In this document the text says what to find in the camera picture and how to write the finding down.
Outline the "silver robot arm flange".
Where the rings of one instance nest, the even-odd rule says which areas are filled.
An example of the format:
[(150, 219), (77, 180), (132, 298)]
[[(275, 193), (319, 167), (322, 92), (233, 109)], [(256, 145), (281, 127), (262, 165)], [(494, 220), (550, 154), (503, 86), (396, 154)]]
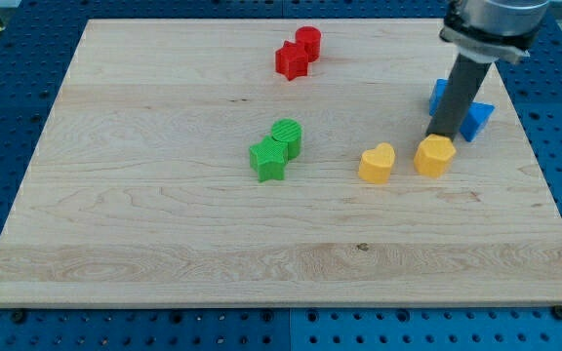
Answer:
[(529, 55), (548, 0), (451, 0), (440, 38), (476, 63), (517, 64)]

